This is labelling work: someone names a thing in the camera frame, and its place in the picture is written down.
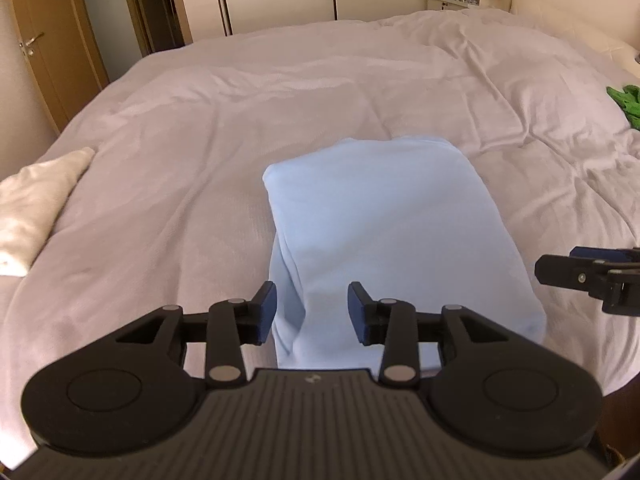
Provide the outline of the light blue sweatshirt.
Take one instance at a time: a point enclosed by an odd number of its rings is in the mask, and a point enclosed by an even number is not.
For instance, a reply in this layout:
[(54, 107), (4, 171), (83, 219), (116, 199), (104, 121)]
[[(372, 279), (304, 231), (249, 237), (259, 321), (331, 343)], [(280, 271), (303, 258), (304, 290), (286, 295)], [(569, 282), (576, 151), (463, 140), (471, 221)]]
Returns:
[(347, 289), (437, 313), (458, 304), (532, 341), (547, 317), (498, 208), (468, 159), (427, 136), (346, 139), (264, 173), (276, 236), (269, 266), (282, 368), (378, 370)]

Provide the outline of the cream padded headboard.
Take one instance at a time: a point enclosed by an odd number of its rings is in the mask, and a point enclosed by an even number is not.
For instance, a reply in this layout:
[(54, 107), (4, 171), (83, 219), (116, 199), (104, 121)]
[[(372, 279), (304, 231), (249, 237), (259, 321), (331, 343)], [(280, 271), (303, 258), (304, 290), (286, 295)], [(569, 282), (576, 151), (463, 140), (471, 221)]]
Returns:
[(527, 18), (555, 36), (581, 42), (631, 75), (639, 77), (639, 51), (635, 47), (610, 36), (575, 14), (557, 9), (542, 0), (511, 0), (510, 12)]

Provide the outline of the cream folded cloth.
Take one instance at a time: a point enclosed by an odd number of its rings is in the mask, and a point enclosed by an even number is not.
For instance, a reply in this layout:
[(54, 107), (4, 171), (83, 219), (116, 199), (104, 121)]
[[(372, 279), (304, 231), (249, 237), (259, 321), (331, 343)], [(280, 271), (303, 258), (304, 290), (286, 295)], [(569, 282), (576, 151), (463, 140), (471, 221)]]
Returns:
[(1, 275), (24, 278), (96, 151), (82, 148), (1, 181)]

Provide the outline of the green knit garment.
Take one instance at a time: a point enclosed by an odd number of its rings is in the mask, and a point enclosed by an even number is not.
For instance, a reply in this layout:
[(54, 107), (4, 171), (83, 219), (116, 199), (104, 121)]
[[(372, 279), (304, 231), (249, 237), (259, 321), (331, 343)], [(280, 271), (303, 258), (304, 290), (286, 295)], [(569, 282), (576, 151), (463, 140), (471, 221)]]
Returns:
[(631, 128), (640, 130), (640, 88), (626, 84), (622, 90), (608, 87), (606, 93), (623, 111)]

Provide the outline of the wooden door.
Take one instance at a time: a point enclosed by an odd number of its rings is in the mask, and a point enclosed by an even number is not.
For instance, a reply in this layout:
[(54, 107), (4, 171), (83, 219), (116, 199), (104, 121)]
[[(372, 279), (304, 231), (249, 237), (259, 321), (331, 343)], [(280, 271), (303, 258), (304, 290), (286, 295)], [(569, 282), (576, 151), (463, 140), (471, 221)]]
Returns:
[(11, 0), (18, 46), (56, 131), (146, 56), (190, 44), (183, 0)]

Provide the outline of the grey bed cover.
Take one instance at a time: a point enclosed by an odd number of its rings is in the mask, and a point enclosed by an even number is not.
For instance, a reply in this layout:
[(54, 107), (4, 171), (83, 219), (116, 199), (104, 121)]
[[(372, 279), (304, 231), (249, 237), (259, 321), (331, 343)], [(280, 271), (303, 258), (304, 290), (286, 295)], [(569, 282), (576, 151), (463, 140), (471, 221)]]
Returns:
[(438, 136), (472, 162), (526, 264), (639, 241), (639, 135), (608, 96), (630, 76), (497, 10), (424, 11), (203, 40), (108, 86), (48, 151), (96, 154), (24, 278), (1, 282), (1, 459), (34, 450), (24, 385), (163, 304), (254, 292), (275, 162), (345, 138)]

